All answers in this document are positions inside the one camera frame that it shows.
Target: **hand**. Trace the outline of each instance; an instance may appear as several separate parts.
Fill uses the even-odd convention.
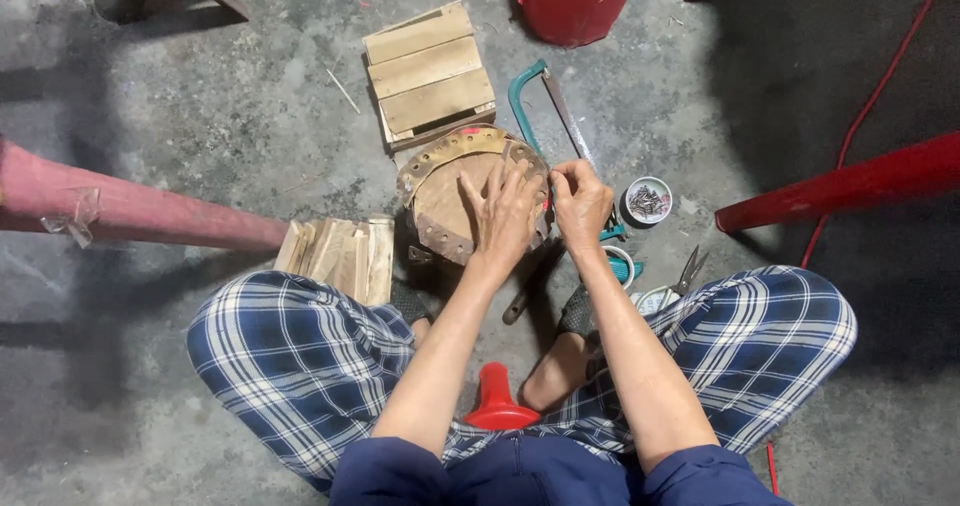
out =
[[[600,248],[598,240],[614,204],[614,191],[597,179],[587,161],[567,161],[550,170],[557,225],[570,256]]]
[[[520,184],[529,167],[526,159],[520,160],[504,180],[504,163],[497,159],[486,179],[486,198],[477,192],[467,173],[460,172],[460,183],[473,206],[479,236],[470,260],[476,259],[491,267],[491,274],[497,276],[501,284],[530,244],[534,220],[541,206],[535,196],[544,182],[543,177],[538,174]]]

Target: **red plastic stool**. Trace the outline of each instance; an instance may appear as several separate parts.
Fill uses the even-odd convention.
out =
[[[463,420],[490,431],[506,431],[526,427],[540,419],[540,413],[525,409],[510,396],[507,367],[490,362],[480,369],[480,408]]]

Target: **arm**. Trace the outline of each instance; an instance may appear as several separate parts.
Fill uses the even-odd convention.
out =
[[[486,198],[461,172],[479,242],[449,303],[390,394],[373,437],[403,438],[437,457],[443,453],[480,323],[534,234],[534,196],[543,179],[535,176],[523,184],[527,168],[527,161],[521,161],[503,181],[504,165],[498,160],[486,181]]]
[[[613,204],[613,191],[600,183],[586,161],[558,165],[550,178],[557,195],[559,229],[591,296],[610,375],[643,472],[649,474],[680,450],[718,445],[687,377],[630,303],[597,241]]]

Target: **wooden box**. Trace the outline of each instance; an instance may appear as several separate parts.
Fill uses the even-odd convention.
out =
[[[496,119],[494,89],[466,11],[455,1],[364,37],[390,151]]]

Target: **pink pole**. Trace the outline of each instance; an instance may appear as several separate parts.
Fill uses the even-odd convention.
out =
[[[727,234],[960,188],[960,132],[840,168],[714,213]]]
[[[280,248],[286,223],[47,161],[0,137],[0,230],[44,232],[99,190],[93,237],[248,251]]]

